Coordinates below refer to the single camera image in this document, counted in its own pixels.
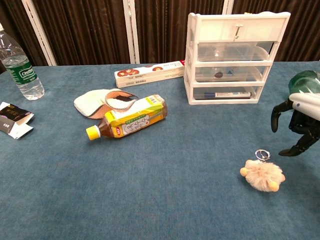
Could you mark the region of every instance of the white drawer organizer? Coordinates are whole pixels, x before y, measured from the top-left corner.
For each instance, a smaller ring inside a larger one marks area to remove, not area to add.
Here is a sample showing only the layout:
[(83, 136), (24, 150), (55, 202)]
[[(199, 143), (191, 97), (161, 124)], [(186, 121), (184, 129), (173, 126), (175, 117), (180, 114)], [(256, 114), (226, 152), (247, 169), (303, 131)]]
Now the white drawer organizer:
[(190, 13), (184, 70), (189, 104), (258, 103), (289, 18), (289, 12)]

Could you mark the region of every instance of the drawer handle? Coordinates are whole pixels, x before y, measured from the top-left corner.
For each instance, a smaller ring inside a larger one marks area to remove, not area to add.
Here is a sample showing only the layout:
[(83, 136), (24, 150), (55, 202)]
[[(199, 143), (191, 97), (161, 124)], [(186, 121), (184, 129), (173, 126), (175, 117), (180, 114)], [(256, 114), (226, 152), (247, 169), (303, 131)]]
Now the drawer handle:
[(235, 26), (237, 27), (237, 30), (236, 30), (234, 38), (238, 39), (239, 38), (239, 36), (238, 36), (239, 29), (242, 28), (244, 25), (243, 24), (237, 24)]

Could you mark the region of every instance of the table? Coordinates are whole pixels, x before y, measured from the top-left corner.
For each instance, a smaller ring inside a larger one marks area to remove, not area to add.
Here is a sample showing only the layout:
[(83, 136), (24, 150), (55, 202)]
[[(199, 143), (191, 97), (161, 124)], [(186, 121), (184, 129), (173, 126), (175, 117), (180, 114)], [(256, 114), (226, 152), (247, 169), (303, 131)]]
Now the table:
[[(35, 114), (33, 131), (0, 132), (0, 239), (318, 239), (320, 142), (296, 157), (278, 152), (301, 137), (283, 113), (289, 80), (320, 62), (275, 62), (258, 104), (189, 105), (183, 78), (123, 88), (159, 94), (165, 120), (121, 139), (90, 141), (76, 97), (116, 87), (114, 72), (141, 65), (39, 66), (45, 95), (25, 99), (9, 74), (0, 101)], [(257, 149), (271, 153), (286, 181), (253, 189), (239, 170)]]

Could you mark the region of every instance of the metal ring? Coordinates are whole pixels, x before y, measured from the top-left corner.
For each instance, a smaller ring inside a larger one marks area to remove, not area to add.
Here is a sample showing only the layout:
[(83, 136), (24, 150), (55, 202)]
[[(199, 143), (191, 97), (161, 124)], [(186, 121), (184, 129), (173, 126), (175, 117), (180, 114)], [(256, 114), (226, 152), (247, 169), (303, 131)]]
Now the metal ring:
[(263, 149), (258, 149), (257, 151), (255, 151), (255, 156), (257, 159), (265, 162), (267, 160), (270, 159), (270, 152), (263, 150)]

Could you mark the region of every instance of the bottle cap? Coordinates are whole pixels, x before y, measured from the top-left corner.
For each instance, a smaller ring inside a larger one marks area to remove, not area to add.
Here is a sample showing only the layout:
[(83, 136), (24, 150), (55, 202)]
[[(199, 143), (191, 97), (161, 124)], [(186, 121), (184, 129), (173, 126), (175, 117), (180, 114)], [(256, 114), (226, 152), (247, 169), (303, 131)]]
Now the bottle cap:
[(95, 140), (100, 138), (100, 131), (96, 125), (88, 127), (86, 129), (86, 133), (88, 134), (88, 137), (90, 140)]

